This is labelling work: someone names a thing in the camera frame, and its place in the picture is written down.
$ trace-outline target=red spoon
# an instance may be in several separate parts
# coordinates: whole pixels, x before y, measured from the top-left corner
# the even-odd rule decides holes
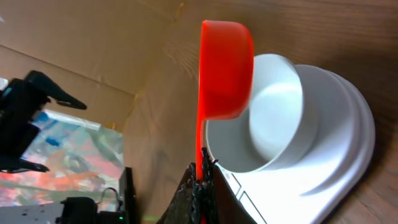
[[[203,21],[197,117],[197,180],[202,180],[203,123],[234,119],[246,109],[253,77],[253,42],[237,22]]]

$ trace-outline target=spoon head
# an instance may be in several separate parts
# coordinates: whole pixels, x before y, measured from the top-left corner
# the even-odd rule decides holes
[[[237,22],[203,21],[199,104],[203,119],[237,118],[247,107],[253,77],[253,42]]]

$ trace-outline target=black cable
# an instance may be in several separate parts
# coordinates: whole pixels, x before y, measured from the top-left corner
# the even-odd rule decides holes
[[[99,202],[97,202],[96,204],[99,205],[99,204],[102,203],[102,200],[104,199],[106,190],[112,190],[112,191],[115,193],[115,195],[116,195],[116,202],[118,203],[118,207],[116,208],[116,211],[117,211],[117,212],[120,212],[120,211],[121,211],[121,207],[122,207],[122,205],[123,205],[123,201],[120,200],[118,191],[117,191],[116,189],[114,189],[113,187],[107,187],[107,188],[105,188],[105,189],[102,191],[101,200],[100,200]]]

